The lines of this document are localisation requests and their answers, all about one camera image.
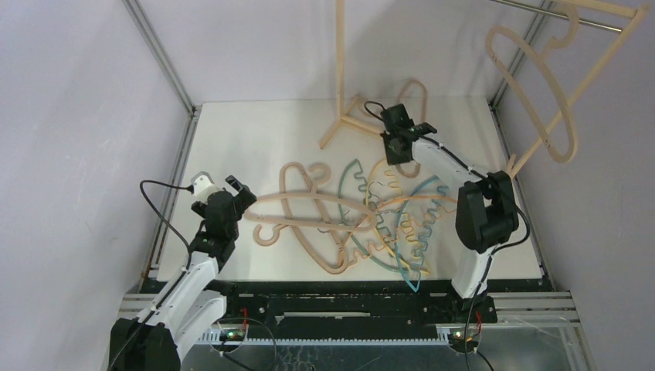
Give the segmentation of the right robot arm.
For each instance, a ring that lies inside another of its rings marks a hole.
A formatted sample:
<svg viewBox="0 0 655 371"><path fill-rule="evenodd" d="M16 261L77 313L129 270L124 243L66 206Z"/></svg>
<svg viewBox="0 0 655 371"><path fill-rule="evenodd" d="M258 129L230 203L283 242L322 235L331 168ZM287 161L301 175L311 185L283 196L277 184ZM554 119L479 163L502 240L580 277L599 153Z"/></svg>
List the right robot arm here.
<svg viewBox="0 0 655 371"><path fill-rule="evenodd" d="M451 280L456 294L446 300L446 310L453 320L465 322L477 311L475 297L486 290L493 255L514 246L511 235L525 219L511 177L466 162L436 140L432 125L415 124L403 104L382 109L380 119L390 165L416 162L457 191L455 230L466 249Z"/></svg>

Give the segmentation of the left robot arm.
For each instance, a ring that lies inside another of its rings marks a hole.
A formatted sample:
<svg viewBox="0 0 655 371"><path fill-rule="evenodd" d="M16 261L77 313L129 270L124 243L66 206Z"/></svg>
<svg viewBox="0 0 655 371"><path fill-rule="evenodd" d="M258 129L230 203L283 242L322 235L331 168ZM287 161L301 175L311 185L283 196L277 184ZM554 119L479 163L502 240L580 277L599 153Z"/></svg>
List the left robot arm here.
<svg viewBox="0 0 655 371"><path fill-rule="evenodd" d="M108 370L179 370L185 356L209 326L232 322L242 310L229 293L202 297L225 267L239 238L238 222L257 201L247 185L230 175L235 194L219 188L207 172L195 175L187 191L201 223L188 257L157 296L132 319L119 318L110 331Z"/></svg>

